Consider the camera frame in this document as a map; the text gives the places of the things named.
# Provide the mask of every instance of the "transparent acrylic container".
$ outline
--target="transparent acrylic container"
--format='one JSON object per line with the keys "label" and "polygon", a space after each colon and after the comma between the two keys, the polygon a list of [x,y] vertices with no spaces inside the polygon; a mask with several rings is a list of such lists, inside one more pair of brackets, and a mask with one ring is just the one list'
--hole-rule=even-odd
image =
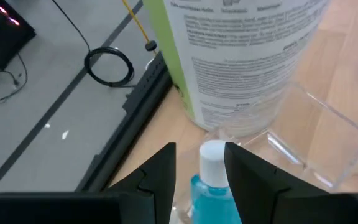
{"label": "transparent acrylic container", "polygon": [[[276,113],[261,109],[261,104],[274,108],[269,102],[281,104],[276,106]],[[258,117],[264,118],[261,122],[265,122],[266,128],[241,136],[247,119]],[[171,223],[192,223],[190,180],[199,172],[200,146],[212,139],[234,142],[325,191],[358,191],[358,186],[345,181],[358,161],[358,125],[299,85],[290,83],[275,98],[261,99],[236,113],[208,133],[203,142],[178,155]]]}

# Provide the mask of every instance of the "white bottle cap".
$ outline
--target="white bottle cap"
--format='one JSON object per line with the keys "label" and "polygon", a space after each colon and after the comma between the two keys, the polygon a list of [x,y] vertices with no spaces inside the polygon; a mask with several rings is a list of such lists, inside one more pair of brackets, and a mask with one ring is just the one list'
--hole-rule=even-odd
{"label": "white bottle cap", "polygon": [[210,187],[229,186],[224,166],[224,146],[222,140],[211,140],[200,147],[200,178]]}

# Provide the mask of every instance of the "black metal frame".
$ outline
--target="black metal frame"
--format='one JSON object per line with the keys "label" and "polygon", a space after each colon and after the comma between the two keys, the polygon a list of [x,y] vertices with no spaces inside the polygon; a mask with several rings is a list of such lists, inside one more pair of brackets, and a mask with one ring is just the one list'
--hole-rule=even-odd
{"label": "black metal frame", "polygon": [[159,52],[122,106],[127,115],[102,152],[92,160],[76,192],[99,192],[108,187],[171,86],[172,80]]}

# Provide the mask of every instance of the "bottle label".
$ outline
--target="bottle label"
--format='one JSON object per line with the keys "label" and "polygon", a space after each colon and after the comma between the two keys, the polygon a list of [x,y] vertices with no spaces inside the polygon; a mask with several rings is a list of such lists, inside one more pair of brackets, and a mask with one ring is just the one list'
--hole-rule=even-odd
{"label": "bottle label", "polygon": [[[164,0],[196,123],[213,128],[256,102],[257,114],[276,111],[271,100],[291,77],[328,3]],[[258,131],[261,119],[267,118],[248,119],[247,132]]]}

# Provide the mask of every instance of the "wooden surface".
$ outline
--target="wooden surface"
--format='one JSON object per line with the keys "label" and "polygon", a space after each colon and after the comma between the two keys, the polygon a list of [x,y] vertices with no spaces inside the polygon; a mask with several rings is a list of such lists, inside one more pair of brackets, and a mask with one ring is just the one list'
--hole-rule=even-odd
{"label": "wooden surface", "polygon": [[[332,1],[294,78],[358,124],[358,0]],[[313,128],[319,134],[308,140],[312,145],[326,130],[322,124],[329,124],[321,114],[314,116],[319,122]],[[180,156],[204,135],[205,131],[186,117],[178,93],[171,89],[112,184],[138,168],[166,143],[176,142]],[[358,163],[347,181],[358,189]]]}

